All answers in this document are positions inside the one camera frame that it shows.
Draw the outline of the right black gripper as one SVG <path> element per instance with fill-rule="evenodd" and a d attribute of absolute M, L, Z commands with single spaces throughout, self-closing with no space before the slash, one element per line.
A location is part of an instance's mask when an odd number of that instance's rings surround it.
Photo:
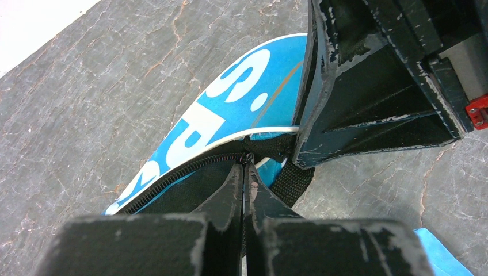
<path fill-rule="evenodd" d="M 486 1 L 310 1 L 293 162 L 487 128 Z"/>

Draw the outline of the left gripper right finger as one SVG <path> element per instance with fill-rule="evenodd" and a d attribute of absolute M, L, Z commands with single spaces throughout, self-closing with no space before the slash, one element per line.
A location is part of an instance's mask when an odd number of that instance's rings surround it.
<path fill-rule="evenodd" d="M 306 219 L 243 170 L 248 275 L 432 275 L 419 238 L 389 219 Z"/>

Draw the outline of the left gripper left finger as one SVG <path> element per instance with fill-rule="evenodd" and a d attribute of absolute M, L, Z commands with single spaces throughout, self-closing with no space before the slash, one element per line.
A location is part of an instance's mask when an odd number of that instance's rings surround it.
<path fill-rule="evenodd" d="M 55 236 L 37 275 L 240 275 L 244 167 L 190 213 L 82 216 Z"/>

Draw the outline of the blue sport racket bag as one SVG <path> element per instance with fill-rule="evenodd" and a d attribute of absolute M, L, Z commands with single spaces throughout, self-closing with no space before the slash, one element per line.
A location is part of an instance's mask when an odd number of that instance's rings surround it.
<path fill-rule="evenodd" d="M 177 166 L 231 141 L 294 134 L 307 35 L 264 42 L 227 67 L 187 108 L 149 160 L 106 210 L 113 215 Z"/>

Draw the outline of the blue astronaut print cloth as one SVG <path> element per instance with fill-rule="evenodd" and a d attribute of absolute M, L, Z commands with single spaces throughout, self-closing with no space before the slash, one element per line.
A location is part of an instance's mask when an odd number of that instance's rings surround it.
<path fill-rule="evenodd" d="M 473 276 L 473 273 L 462 265 L 431 231 L 426 228 L 417 228 L 413 232 L 425 250 L 434 275 Z"/>

